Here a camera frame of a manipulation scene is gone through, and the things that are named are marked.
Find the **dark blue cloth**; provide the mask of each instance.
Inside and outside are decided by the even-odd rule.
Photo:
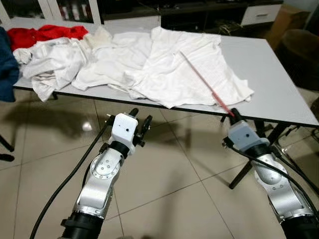
[[[13,85],[18,78],[19,66],[11,52],[9,37],[0,27],[0,101],[15,101]]]

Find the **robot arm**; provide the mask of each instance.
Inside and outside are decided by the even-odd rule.
[[[108,148],[91,163],[88,180],[74,205],[72,215],[61,223],[65,231],[60,239],[97,239],[110,205],[113,186],[120,168],[137,144],[144,146],[143,137],[150,128],[148,116],[138,132],[135,118],[138,109],[115,117]]]
[[[226,145],[236,148],[260,161],[274,166],[287,174],[283,165],[275,160],[269,150],[269,141],[258,135],[241,119],[236,109],[232,109],[235,119],[231,119],[231,128]],[[270,205],[288,239],[319,238],[318,221],[303,193],[281,174],[258,162],[251,162],[255,168],[255,178],[266,190]]]

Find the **white drawer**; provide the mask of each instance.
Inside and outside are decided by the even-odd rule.
[[[160,16],[145,16],[104,21],[105,27],[112,34],[126,31],[151,32],[160,26]]]
[[[281,4],[250,6],[246,9],[241,25],[275,21]]]

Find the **cardboard box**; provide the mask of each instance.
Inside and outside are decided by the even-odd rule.
[[[273,50],[277,48],[284,33],[289,29],[303,29],[310,12],[283,4],[266,39]]]

